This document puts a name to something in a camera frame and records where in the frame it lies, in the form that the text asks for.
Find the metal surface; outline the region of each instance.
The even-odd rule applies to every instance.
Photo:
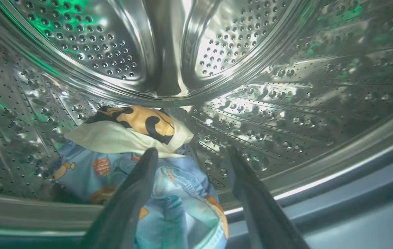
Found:
[[[288,196],[393,144],[393,1],[0,1],[0,203],[35,221],[0,227],[90,225],[48,167],[104,104],[185,106],[227,212],[227,143]]]

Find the printed fabric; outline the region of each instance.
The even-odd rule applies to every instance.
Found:
[[[189,143],[193,134],[179,120],[162,110],[141,106],[101,107],[65,138],[82,147],[104,154],[144,154],[157,148],[158,156],[183,157],[175,151]]]
[[[182,145],[184,153],[190,146]],[[72,141],[60,150],[58,183],[85,200],[102,203],[127,179],[137,153],[103,154]],[[225,248],[227,219],[217,193],[190,156],[160,158],[150,200],[140,210],[134,248]]]

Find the white fabric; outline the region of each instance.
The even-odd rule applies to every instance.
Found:
[[[156,147],[160,158],[182,157],[174,152],[192,140],[193,134],[179,120],[173,120],[175,133],[168,145],[144,134],[127,129],[113,121],[82,123],[64,137],[82,147],[98,153],[113,154],[133,152],[144,154],[148,148]]]

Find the cloth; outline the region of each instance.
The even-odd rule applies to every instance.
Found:
[[[182,157],[175,151],[193,138],[179,120],[165,112],[141,106],[101,107],[65,138],[104,154],[133,152],[144,154],[157,148],[160,158]]]
[[[66,136],[82,144],[69,140],[58,150],[62,166],[55,180],[81,199],[103,203],[153,145],[162,151],[151,198],[140,210],[134,248],[225,248],[227,219],[217,193],[195,159],[185,155],[192,150],[185,142],[193,134],[164,112],[131,109],[100,109]]]
[[[186,145],[180,150],[187,150]],[[72,141],[59,154],[63,175],[57,182],[95,203],[109,200],[142,156],[97,153]],[[134,247],[225,248],[227,239],[227,219],[217,193],[195,160],[159,159],[151,198],[139,215]]]

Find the black and yellow pattern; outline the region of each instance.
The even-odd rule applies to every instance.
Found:
[[[137,105],[125,108],[103,106],[85,123],[104,120],[120,123],[125,128],[132,128],[135,132],[150,136],[166,145],[175,133],[173,120],[165,112]]]

